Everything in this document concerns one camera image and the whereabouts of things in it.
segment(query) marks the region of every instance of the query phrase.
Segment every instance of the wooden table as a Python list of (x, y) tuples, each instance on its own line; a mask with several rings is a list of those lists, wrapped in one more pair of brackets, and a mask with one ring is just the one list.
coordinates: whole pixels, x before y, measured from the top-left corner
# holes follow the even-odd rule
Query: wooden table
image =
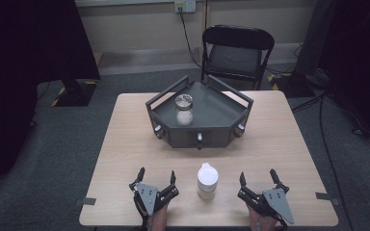
[[(101, 148), (84, 205), (83, 225), (138, 226), (141, 217), (128, 188), (141, 167), (143, 183), (163, 190), (175, 171), (179, 196), (168, 209), (168, 226), (249, 226), (248, 209), (237, 197), (239, 176), (256, 193), (275, 186), (273, 168), (290, 187), (287, 199), (297, 226), (334, 226), (337, 215), (328, 200), (316, 198), (325, 187), (281, 91), (245, 91), (254, 100), (245, 134), (226, 148), (171, 148), (158, 140), (145, 108), (156, 93), (121, 94)], [(198, 196), (197, 173), (202, 163), (219, 172), (215, 198)]]

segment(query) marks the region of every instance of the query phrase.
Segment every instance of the baseboard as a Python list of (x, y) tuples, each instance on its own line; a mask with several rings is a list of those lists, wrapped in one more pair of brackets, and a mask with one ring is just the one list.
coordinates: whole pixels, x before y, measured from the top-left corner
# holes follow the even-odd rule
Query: baseboard
[[(297, 60), (295, 52), (298, 53), (299, 47), (299, 43), (276, 44), (268, 64), (295, 63)], [(101, 54), (97, 63), (100, 75), (198, 68), (187, 49), (118, 51), (108, 48), (95, 53)], [(194, 48), (192, 53), (199, 64), (200, 49)]]

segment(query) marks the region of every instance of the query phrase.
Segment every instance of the glass jar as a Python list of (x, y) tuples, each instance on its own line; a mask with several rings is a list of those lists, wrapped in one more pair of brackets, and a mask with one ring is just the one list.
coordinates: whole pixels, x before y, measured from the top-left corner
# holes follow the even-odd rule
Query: glass jar
[(175, 98), (176, 121), (178, 125), (187, 126), (192, 124), (192, 97), (189, 94), (179, 94)]

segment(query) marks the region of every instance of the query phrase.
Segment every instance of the robotic arm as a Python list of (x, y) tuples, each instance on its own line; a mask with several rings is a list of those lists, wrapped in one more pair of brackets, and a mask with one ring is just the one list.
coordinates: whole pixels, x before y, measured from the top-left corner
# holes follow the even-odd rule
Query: robotic arm
[(140, 226), (140, 230), (146, 230), (146, 221), (154, 213), (158, 212), (165, 205), (179, 195), (179, 191), (175, 186), (175, 173), (171, 173), (170, 185), (162, 191), (158, 192), (155, 186), (150, 186), (141, 183), (144, 178), (145, 168), (142, 167), (138, 173), (137, 179), (128, 187), (134, 193), (134, 203), (143, 219), (143, 224)]
[(278, 220), (284, 227), (287, 227), (284, 219), (291, 224), (294, 223), (293, 215), (291, 214), (290, 207), (285, 196), (289, 191), (289, 188), (279, 181), (275, 170), (271, 169), (270, 174), (272, 175), (272, 179), (276, 184), (276, 187), (271, 190), (264, 191), (259, 195), (246, 187), (245, 174), (242, 171), (239, 178), (241, 189), (237, 195), (261, 216), (270, 216)]

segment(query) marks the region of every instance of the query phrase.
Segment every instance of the power cable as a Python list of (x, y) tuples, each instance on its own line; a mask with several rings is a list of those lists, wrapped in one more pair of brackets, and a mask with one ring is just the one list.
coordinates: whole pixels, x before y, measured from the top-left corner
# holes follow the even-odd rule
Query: power cable
[(205, 1), (205, 30), (208, 27), (208, 1)]
[(266, 70), (269, 71), (272, 74), (290, 74), (290, 73), (293, 73), (293, 70), (290, 71), (291, 68), (293, 68), (293, 70), (294, 70), (294, 66), (293, 65), (292, 66), (289, 66), (285, 70), (276, 70), (276, 69), (272, 69), (272, 68), (269, 68), (269, 67), (266, 67)]
[(299, 49), (302, 48), (302, 46), (303, 46), (303, 43), (300, 43), (300, 46), (297, 47), (296, 50), (294, 50), (293, 52), (294, 56), (299, 57), (299, 55), (297, 54), (297, 51), (299, 51)]
[(299, 106), (293, 108), (291, 111), (293, 114), (299, 112), (299, 111), (302, 111), (304, 109), (308, 109), (310, 108), (311, 106), (313, 106), (315, 103), (317, 103), (319, 100), (321, 100), (321, 97), (324, 97), (326, 93), (323, 92), (321, 95), (318, 95), (318, 96), (315, 96), (314, 98), (308, 100), (308, 101), (305, 101), (304, 103), (300, 104)]
[(189, 54), (191, 56), (191, 59), (192, 61), (194, 62), (194, 64), (196, 64), (197, 66), (199, 66), (200, 68), (202, 68), (202, 66), (200, 66), (198, 64), (198, 62), (196, 61), (195, 57), (194, 57), (194, 53), (192, 53), (192, 50), (191, 50), (191, 46), (189, 45), (189, 40), (188, 40), (188, 34), (186, 32), (186, 26), (185, 26), (185, 20), (184, 20), (184, 16), (182, 14), (182, 8), (178, 8), (178, 11), (179, 11), (179, 16), (181, 18), (181, 21), (182, 21), (182, 25), (184, 27), (184, 33), (185, 33), (185, 39), (186, 39), (186, 42), (188, 44), (188, 51), (189, 51)]
[(347, 209), (347, 205), (346, 205), (346, 202), (345, 202), (345, 199), (344, 199), (344, 195), (342, 193), (341, 186), (340, 186), (339, 181), (338, 181), (337, 173), (335, 171), (334, 164), (332, 163), (332, 158), (331, 158), (330, 150), (329, 150), (329, 148), (327, 146), (326, 136), (325, 136), (325, 133), (324, 133), (323, 119), (322, 119), (324, 95), (322, 95), (320, 97), (320, 99), (321, 100), (320, 100), (319, 122), (320, 122), (321, 136), (323, 138), (323, 144), (324, 144), (324, 147), (326, 149), (327, 157), (329, 158), (329, 162), (330, 162), (331, 169), (332, 169), (332, 174), (334, 176), (334, 180), (335, 180), (336, 186), (338, 188), (338, 194), (339, 194), (339, 196), (341, 198), (342, 207), (344, 209), (345, 216), (347, 217), (347, 221), (348, 221), (348, 223), (350, 225), (350, 229), (351, 230), (354, 230), (354, 226), (353, 226), (353, 223), (351, 221), (350, 215), (348, 213), (348, 209)]
[(43, 97), (43, 95), (46, 94), (47, 90), (49, 89), (50, 83), (52, 83), (52, 82), (49, 82), (49, 84), (47, 84), (46, 89), (38, 97), (38, 100), (40, 100)]
[(346, 114), (350, 115), (350, 116), (351, 116), (351, 117), (356, 121), (356, 123), (358, 124), (358, 126), (359, 126), (363, 131), (365, 131), (366, 133), (369, 133), (369, 134), (370, 134), (370, 130), (362, 126), (362, 123), (359, 121), (359, 119), (356, 117), (356, 115), (352, 114), (351, 112), (349, 112), (349, 111), (347, 111), (347, 110), (344, 110), (344, 109), (338, 108), (337, 106), (332, 105), (331, 103), (329, 103), (329, 102), (327, 102), (327, 101), (324, 101), (324, 103), (326, 103), (326, 105), (329, 105), (329, 106), (330, 106), (330, 107), (332, 107), (332, 108), (335, 108), (335, 109), (336, 109), (336, 110), (338, 110), (338, 111), (341, 111), (341, 112), (343, 112), (343, 113), (346, 113)]

